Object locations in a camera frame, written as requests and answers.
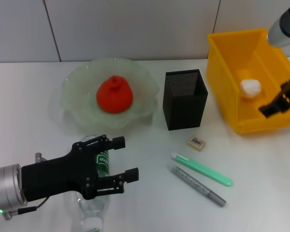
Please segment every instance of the mint green marker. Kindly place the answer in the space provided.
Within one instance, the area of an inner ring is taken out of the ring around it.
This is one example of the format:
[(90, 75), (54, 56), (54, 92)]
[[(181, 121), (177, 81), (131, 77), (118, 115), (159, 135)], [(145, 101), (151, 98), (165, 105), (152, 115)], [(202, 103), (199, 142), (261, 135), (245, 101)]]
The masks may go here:
[(193, 159), (189, 159), (189, 158), (187, 158), (183, 155), (180, 155), (176, 152), (172, 152), (171, 158), (176, 160), (179, 163), (184, 164), (185, 166), (187, 166), (193, 170), (196, 170), (197, 172), (202, 173), (203, 175), (208, 176), (209, 178), (211, 178), (213, 180), (216, 180), (217, 182), (219, 182), (225, 186), (229, 187), (229, 186), (233, 185), (233, 181), (230, 178), (228, 178), (228, 177), (226, 177), (218, 172), (215, 172), (214, 170), (198, 163), (197, 161), (195, 161)]

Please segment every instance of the black cable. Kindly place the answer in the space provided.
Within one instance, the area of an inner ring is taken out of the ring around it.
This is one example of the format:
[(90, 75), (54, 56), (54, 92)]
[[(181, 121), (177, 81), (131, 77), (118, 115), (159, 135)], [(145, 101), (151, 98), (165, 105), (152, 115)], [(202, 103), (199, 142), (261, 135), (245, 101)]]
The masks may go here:
[(48, 200), (48, 198), (49, 198), (49, 197), (46, 197), (46, 198), (44, 199), (44, 201), (42, 201), (42, 203), (39, 204), (39, 205), (37, 206), (37, 209), (40, 208), (40, 207), (41, 207), (41, 206), (42, 206), (42, 205), (43, 205), (43, 204)]
[(41, 202), (41, 204), (39, 204), (38, 206), (33, 206), (33, 207), (26, 207), (26, 208), (21, 208), (17, 210), (17, 214), (25, 214), (25, 213), (29, 213), (29, 212), (33, 212), (36, 211), (38, 208), (40, 208), (47, 200), (49, 197), (46, 197), (44, 199), (44, 201)]

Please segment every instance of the plastic bottle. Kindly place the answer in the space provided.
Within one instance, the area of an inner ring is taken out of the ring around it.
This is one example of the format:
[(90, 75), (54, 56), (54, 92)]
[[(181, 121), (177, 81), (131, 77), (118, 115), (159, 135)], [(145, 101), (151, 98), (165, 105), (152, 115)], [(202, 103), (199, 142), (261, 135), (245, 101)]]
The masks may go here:
[[(85, 142), (95, 137), (95, 135), (90, 135), (83, 138), (81, 141)], [(98, 154), (96, 163), (98, 176), (109, 176), (108, 151)], [(102, 232), (103, 218), (109, 205), (110, 196), (99, 196), (89, 201), (85, 200), (78, 192), (76, 193), (76, 196), (83, 232)]]

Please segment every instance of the tile grout line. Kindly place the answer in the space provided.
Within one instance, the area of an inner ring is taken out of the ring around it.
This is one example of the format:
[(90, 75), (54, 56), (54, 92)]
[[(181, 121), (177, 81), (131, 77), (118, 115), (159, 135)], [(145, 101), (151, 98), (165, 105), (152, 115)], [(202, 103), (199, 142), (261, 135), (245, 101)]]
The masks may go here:
[(61, 57), (60, 57), (60, 53), (59, 53), (59, 49), (58, 49), (58, 45), (57, 45), (56, 38), (55, 38), (55, 35), (54, 35), (54, 31), (53, 31), (52, 23), (50, 22), (50, 18), (49, 18), (49, 14), (48, 14), (48, 9), (47, 9), (47, 6), (46, 6), (46, 2), (45, 2), (45, 0), (43, 0), (43, 5), (44, 5), (45, 11), (46, 11), (46, 15), (47, 15), (47, 19), (48, 19), (48, 24), (49, 24), (50, 29), (51, 29), (51, 31), (52, 31), (53, 40), (54, 40), (54, 43), (55, 43), (55, 46), (56, 46), (56, 50), (57, 50), (57, 55), (58, 55), (59, 61), (61, 62)]
[(218, 4), (218, 9), (217, 9), (217, 14), (216, 14), (216, 18), (215, 18), (213, 33), (215, 31), (215, 27), (216, 27), (216, 23), (217, 23), (218, 13), (219, 13), (219, 9), (220, 9), (220, 3), (221, 3), (221, 0), (219, 0), (219, 4)]

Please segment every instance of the black mesh pen holder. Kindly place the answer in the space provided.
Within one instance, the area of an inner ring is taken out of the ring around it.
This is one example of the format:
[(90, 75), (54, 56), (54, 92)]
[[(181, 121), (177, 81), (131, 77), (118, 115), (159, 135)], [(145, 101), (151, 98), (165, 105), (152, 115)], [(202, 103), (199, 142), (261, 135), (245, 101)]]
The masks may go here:
[(163, 112), (169, 131), (199, 127), (207, 94), (198, 69), (167, 72), (164, 84)]

